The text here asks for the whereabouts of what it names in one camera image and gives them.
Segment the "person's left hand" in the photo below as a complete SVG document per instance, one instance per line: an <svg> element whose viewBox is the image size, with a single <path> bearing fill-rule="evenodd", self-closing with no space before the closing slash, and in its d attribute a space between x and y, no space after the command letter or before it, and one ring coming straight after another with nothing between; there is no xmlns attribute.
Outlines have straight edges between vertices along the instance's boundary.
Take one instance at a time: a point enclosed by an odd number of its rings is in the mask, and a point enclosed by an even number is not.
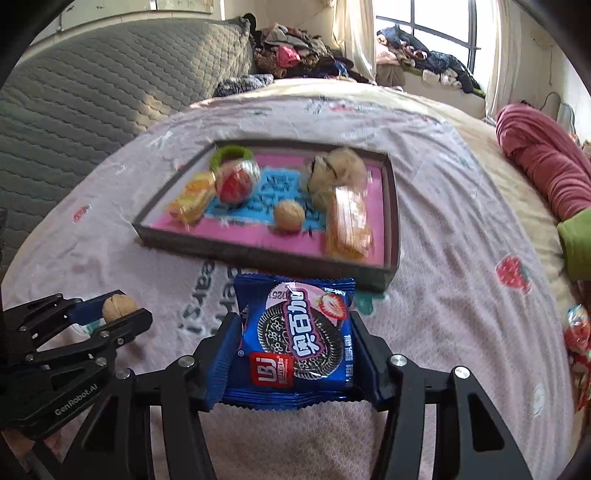
<svg viewBox="0 0 591 480"><path fill-rule="evenodd" d="M1 432L1 434L7 441L8 446L10 447L13 454L16 456L19 462L24 465L25 457L33 449L34 441L23 436L16 430L4 430ZM62 437L60 431L45 439L44 443L59 461L63 460L64 456L61 451Z"/></svg>

